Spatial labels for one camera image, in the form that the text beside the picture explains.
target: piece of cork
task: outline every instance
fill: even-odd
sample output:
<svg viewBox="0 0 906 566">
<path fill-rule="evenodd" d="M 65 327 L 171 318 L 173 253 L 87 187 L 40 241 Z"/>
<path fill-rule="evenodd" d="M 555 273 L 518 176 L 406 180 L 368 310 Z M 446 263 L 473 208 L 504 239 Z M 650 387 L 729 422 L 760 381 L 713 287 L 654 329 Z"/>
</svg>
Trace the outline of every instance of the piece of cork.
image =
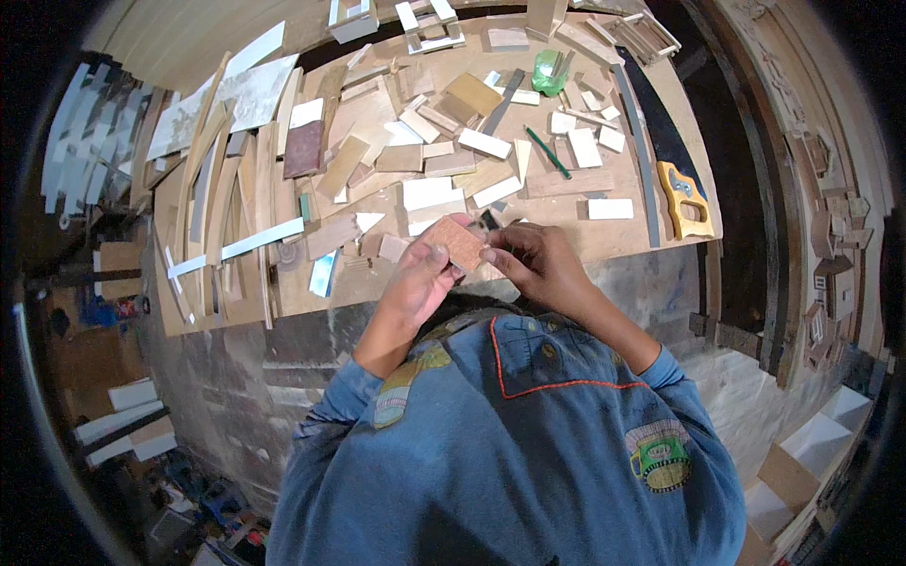
<svg viewBox="0 0 906 566">
<path fill-rule="evenodd" d="M 450 262 L 461 269 L 472 272 L 481 264 L 485 243 L 449 216 L 442 216 L 425 230 L 421 240 L 426 244 L 444 244 L 450 252 Z"/>
</svg>

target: green pencil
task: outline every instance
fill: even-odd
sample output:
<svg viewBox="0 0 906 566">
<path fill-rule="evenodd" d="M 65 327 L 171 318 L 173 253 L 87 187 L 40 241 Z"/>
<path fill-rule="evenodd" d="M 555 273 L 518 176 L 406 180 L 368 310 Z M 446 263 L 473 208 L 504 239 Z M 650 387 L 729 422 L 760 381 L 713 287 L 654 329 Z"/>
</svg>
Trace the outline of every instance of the green pencil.
<svg viewBox="0 0 906 566">
<path fill-rule="evenodd" d="M 554 162 L 554 165 L 556 165 L 557 168 L 560 169 L 560 172 L 564 174 L 564 177 L 566 177 L 568 179 L 573 178 L 573 176 L 569 174 L 569 171 L 567 171 L 566 168 L 564 167 L 564 164 L 560 162 L 560 159 L 558 159 L 557 156 L 554 155 L 553 151 L 551 151 L 551 149 L 548 148 L 545 145 L 545 143 L 543 141 L 541 141 L 535 135 L 535 133 L 532 131 L 531 128 L 529 128 L 528 126 L 525 126 L 525 131 L 528 132 L 529 137 L 531 137 L 535 141 L 536 144 L 541 146 L 541 149 L 543 149 L 545 151 L 545 153 L 547 154 L 547 157 L 549 157 L 551 159 L 551 161 Z"/>
</svg>

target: embroidered patch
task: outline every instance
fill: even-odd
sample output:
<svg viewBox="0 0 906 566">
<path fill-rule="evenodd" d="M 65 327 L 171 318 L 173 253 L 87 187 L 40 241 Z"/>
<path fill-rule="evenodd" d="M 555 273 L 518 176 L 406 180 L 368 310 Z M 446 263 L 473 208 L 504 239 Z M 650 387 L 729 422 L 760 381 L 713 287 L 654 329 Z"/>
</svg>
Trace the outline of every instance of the embroidered patch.
<svg viewBox="0 0 906 566">
<path fill-rule="evenodd" d="M 680 489 L 692 471 L 685 445 L 689 432 L 675 418 L 634 428 L 624 438 L 632 473 L 655 494 Z"/>
<path fill-rule="evenodd" d="M 451 361 L 449 354 L 439 344 L 434 344 L 416 359 L 407 361 L 384 380 L 375 400 L 372 424 L 378 430 L 389 427 L 402 418 L 409 400 L 412 381 L 423 369 L 442 368 Z"/>
</svg>

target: blue shirt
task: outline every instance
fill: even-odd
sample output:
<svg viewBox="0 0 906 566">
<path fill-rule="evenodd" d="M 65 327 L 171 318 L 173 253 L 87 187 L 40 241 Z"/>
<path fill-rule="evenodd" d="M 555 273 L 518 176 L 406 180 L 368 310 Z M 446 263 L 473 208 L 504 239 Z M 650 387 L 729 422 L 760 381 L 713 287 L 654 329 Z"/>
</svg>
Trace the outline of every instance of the blue shirt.
<svg viewBox="0 0 906 566">
<path fill-rule="evenodd" d="M 460 316 L 299 424 L 268 564 L 732 564 L 746 512 L 695 384 L 556 314 Z"/>
</svg>

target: red stitching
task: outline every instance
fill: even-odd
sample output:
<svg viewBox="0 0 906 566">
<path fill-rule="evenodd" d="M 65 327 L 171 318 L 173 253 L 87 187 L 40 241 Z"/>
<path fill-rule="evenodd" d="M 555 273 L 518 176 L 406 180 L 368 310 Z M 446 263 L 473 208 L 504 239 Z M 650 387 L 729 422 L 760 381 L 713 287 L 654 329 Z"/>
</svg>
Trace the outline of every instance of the red stitching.
<svg viewBox="0 0 906 566">
<path fill-rule="evenodd" d="M 632 383 L 624 383 L 623 385 L 617 385 L 616 383 L 608 383 L 607 381 L 593 381 L 591 379 L 575 379 L 573 381 L 564 381 L 563 383 L 549 383 L 547 385 L 539 385 L 536 388 L 526 389 L 515 395 L 507 395 L 506 390 L 504 389 L 504 371 L 503 367 L 500 364 L 500 349 L 497 347 L 497 336 L 494 332 L 494 322 L 497 320 L 495 316 L 491 319 L 491 341 L 494 343 L 494 357 L 497 362 L 497 383 L 500 384 L 500 394 L 504 396 L 504 399 L 515 399 L 517 397 L 522 397 L 523 395 L 528 395 L 529 393 L 534 393 L 540 391 L 541 389 L 552 389 L 552 388 L 564 388 L 571 385 L 599 385 L 613 389 L 628 389 L 634 387 L 648 387 L 647 383 L 642 383 L 641 381 L 634 381 Z"/>
</svg>

